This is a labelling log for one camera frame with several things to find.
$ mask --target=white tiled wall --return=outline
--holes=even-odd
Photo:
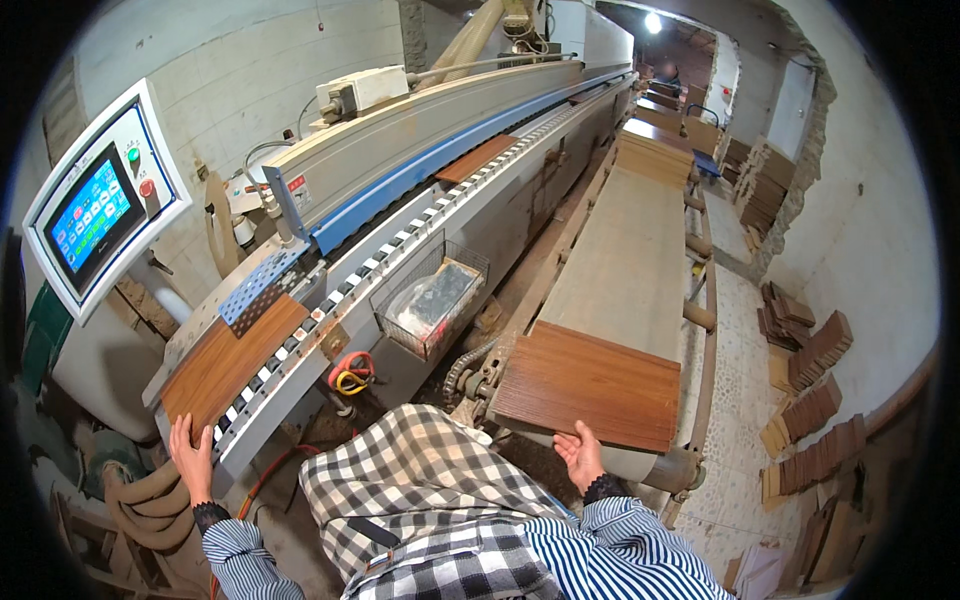
[[[90,118],[137,79],[154,84],[167,141],[195,201],[154,251],[196,306],[220,281],[196,165],[226,180],[249,148],[281,139],[285,129],[296,132],[317,84],[403,64],[403,44],[396,0],[174,0],[162,7],[127,0],[88,28],[75,56]],[[303,117],[305,132],[317,118],[314,104]]]

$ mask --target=blue striped sleeve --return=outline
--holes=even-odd
[[[235,518],[214,523],[204,533],[204,554],[229,600],[304,598],[300,586],[276,568],[252,523]]]

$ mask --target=plaid apron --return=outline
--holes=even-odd
[[[324,551],[348,581],[345,598],[563,597],[520,525],[565,522],[561,509],[434,406],[388,412],[303,463],[300,485]],[[351,527],[352,517],[363,519]],[[358,520],[398,543],[371,540]]]

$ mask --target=ceiling light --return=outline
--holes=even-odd
[[[643,24],[646,25],[647,31],[651,34],[658,34],[663,29],[660,24],[660,16],[655,12],[647,14],[647,18],[643,19]]]

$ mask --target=red cable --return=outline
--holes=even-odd
[[[303,450],[310,456],[320,454],[320,450],[318,448],[309,444],[296,445],[290,448],[289,450],[287,450],[286,452],[284,452],[283,454],[281,454],[275,461],[270,463],[270,466],[267,467],[267,470],[263,471],[263,474],[260,475],[260,479],[256,482],[256,485],[253,486],[253,488],[247,494],[247,499],[244,500],[243,506],[240,507],[240,512],[237,513],[237,518],[239,518],[240,520],[243,520],[244,518],[247,517],[247,513],[250,511],[250,506],[253,505],[253,500],[260,493],[260,488],[262,488],[263,484],[265,484],[267,480],[270,478],[270,476],[274,474],[274,471],[276,470],[276,468],[279,467],[280,464],[287,459],[287,457],[293,454],[294,450]],[[210,573],[210,600],[216,600],[217,588],[219,586],[220,585],[217,582],[217,578],[213,576],[213,573]]]

